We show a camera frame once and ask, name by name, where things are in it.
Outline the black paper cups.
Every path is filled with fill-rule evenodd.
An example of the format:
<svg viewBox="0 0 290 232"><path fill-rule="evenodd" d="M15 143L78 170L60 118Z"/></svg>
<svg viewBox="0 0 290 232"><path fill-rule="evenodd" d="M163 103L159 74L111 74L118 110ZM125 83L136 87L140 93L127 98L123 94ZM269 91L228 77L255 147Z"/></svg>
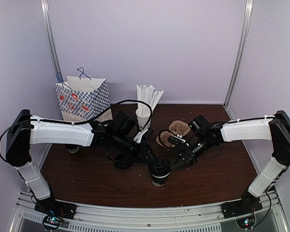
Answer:
<svg viewBox="0 0 290 232"><path fill-rule="evenodd" d="M68 150L69 153L77 153L80 149L80 146L79 145L66 145L66 148Z"/></svg>

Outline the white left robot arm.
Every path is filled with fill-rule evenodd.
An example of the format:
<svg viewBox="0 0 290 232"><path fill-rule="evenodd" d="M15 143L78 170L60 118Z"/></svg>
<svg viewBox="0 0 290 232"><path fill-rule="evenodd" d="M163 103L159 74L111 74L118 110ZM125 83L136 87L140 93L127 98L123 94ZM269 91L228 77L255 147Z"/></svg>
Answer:
<svg viewBox="0 0 290 232"><path fill-rule="evenodd" d="M133 138L128 136L135 125L136 120L123 111L104 122L68 122L34 116L30 110L22 110L6 131L5 160L32 191L36 205L50 215L56 214L62 206L30 154L32 145L65 145L70 153L78 152L81 147L114 148L119 151L111 159L116 168L127 169L135 162L146 163L152 182L163 185L171 172L170 163L157 157L146 142L151 129L143 129Z"/></svg>

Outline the black plastic cup lid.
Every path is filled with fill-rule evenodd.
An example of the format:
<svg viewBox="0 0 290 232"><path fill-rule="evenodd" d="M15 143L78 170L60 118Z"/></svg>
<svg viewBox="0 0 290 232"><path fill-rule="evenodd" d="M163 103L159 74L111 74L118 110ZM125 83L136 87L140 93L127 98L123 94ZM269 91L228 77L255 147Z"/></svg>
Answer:
<svg viewBox="0 0 290 232"><path fill-rule="evenodd" d="M171 172L169 160L159 158L156 162L150 163L149 172L154 176L164 176L169 174Z"/></svg>

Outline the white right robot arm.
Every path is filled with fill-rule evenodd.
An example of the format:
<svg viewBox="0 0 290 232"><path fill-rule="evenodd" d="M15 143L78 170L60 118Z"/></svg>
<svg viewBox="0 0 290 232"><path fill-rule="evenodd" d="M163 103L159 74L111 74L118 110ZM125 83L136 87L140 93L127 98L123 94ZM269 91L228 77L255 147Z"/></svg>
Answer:
<svg viewBox="0 0 290 232"><path fill-rule="evenodd" d="M245 145L253 143L271 146L267 149L271 151L267 163L237 201L241 213L246 214L254 208L259 197L290 167L290 117L283 110L273 115L217 122L208 122L204 116L199 115L188 126L197 137L196 141L179 136L168 139L178 149L177 156L170 164L173 170L192 166L210 148L223 143L242 141Z"/></svg>

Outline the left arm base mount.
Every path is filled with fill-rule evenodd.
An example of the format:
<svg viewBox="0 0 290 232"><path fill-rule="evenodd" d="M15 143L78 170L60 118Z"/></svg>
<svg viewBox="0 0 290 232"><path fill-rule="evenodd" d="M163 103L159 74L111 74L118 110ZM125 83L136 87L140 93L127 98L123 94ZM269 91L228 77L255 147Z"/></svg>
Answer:
<svg viewBox="0 0 290 232"><path fill-rule="evenodd" d="M42 219L42 226L49 231L53 231L61 226L64 219L74 219L77 205L46 199L36 200L34 209L46 214Z"/></svg>

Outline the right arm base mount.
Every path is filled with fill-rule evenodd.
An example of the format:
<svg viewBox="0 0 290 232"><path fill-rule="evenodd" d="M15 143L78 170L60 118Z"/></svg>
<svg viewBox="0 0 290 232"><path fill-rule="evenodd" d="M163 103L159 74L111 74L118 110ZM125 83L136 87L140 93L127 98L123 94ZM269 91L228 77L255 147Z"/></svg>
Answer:
<svg viewBox="0 0 290 232"><path fill-rule="evenodd" d="M224 218L234 217L239 228L249 230L255 225L255 212L262 210L262 204L255 203L249 205L243 203L243 200L238 200L221 204L221 210Z"/></svg>

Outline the black paper coffee cup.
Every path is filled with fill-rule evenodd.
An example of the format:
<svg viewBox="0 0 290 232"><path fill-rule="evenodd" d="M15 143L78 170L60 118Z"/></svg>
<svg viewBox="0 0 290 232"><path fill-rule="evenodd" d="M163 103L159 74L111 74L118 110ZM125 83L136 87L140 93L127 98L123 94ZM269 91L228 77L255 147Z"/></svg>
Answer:
<svg viewBox="0 0 290 232"><path fill-rule="evenodd" d="M170 168L166 168L163 170L157 170L153 167L149 167L149 173L151 177L151 182L153 185L160 187L163 186L166 183L166 180L171 173Z"/></svg>

